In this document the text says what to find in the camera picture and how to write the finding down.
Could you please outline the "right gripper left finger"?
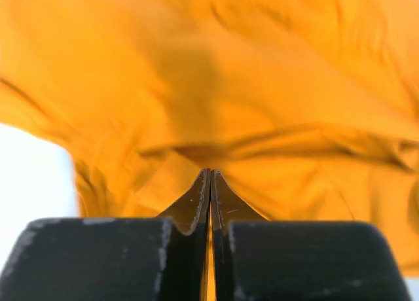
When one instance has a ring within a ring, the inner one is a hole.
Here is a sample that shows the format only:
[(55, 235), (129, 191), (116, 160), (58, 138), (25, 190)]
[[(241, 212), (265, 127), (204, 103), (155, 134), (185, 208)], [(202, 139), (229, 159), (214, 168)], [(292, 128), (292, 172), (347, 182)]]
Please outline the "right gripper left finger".
[(1, 273), (2, 300), (205, 300), (210, 171), (155, 218), (29, 223)]

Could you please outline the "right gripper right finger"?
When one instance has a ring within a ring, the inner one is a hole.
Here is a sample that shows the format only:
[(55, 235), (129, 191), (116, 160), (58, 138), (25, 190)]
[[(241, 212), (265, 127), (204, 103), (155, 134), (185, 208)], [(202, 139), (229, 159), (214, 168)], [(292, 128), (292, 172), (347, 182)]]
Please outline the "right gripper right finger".
[(211, 173), (218, 300), (410, 300), (384, 236), (357, 221), (268, 221)]

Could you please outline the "orange t shirt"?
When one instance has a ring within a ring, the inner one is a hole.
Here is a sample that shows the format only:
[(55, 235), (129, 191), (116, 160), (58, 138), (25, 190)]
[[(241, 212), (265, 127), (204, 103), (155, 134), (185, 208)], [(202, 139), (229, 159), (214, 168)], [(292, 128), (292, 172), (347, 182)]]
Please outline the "orange t shirt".
[(1, 0), (1, 121), (69, 151), (85, 217), (219, 169), (268, 219), (373, 223), (418, 275), (418, 0)]

